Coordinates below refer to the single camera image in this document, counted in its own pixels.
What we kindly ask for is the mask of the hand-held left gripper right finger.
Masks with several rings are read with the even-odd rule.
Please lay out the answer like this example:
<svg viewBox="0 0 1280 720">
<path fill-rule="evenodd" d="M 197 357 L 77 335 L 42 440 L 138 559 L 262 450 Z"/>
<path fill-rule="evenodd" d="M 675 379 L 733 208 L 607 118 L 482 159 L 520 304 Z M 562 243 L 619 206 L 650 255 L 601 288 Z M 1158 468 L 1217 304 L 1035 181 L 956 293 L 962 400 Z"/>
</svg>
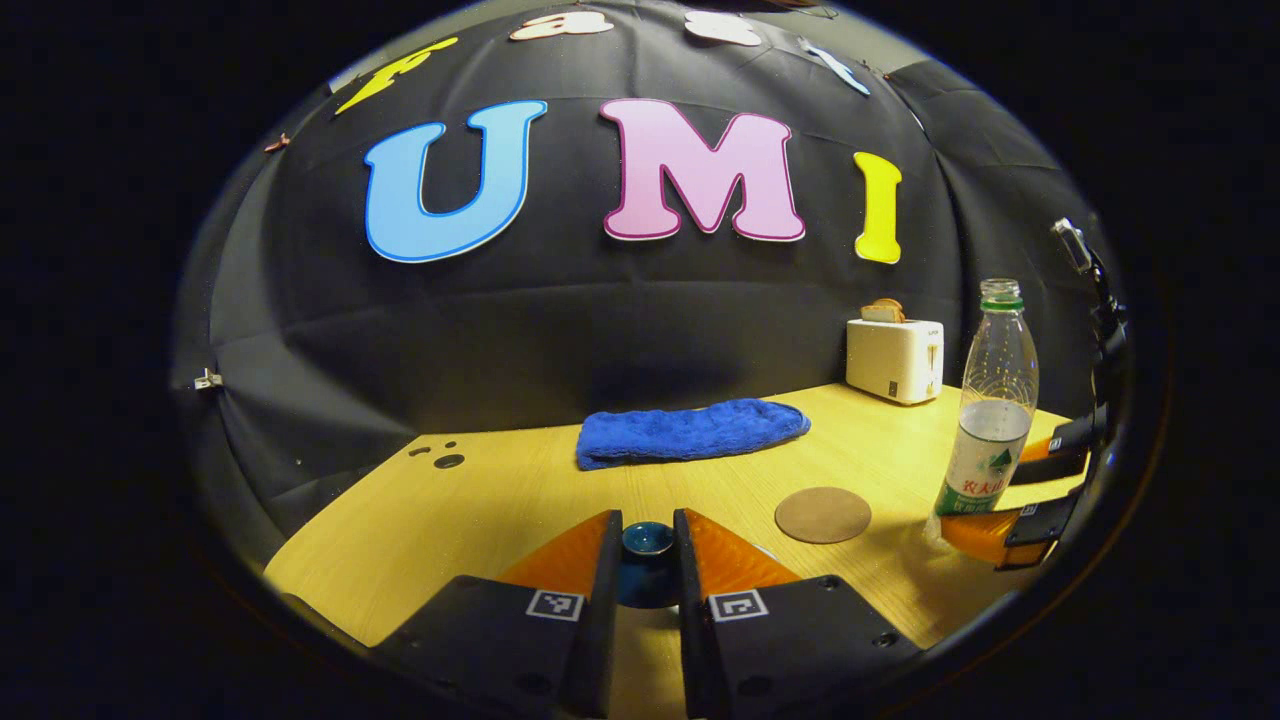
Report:
<svg viewBox="0 0 1280 720">
<path fill-rule="evenodd" d="M 869 719 L 920 648 L 845 579 L 803 578 L 707 515 L 673 515 L 691 719 Z"/>
</svg>

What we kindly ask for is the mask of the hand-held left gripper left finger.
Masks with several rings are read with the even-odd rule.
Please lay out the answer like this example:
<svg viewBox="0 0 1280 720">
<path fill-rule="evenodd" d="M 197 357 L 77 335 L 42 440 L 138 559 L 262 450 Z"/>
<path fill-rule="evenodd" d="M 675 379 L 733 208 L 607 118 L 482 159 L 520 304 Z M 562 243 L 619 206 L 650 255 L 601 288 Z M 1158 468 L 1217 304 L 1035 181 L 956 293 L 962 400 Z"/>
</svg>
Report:
<svg viewBox="0 0 1280 720">
<path fill-rule="evenodd" d="M 608 510 L 495 579 L 457 575 L 371 655 L 442 701 L 434 719 L 603 719 L 622 514 Z"/>
</svg>

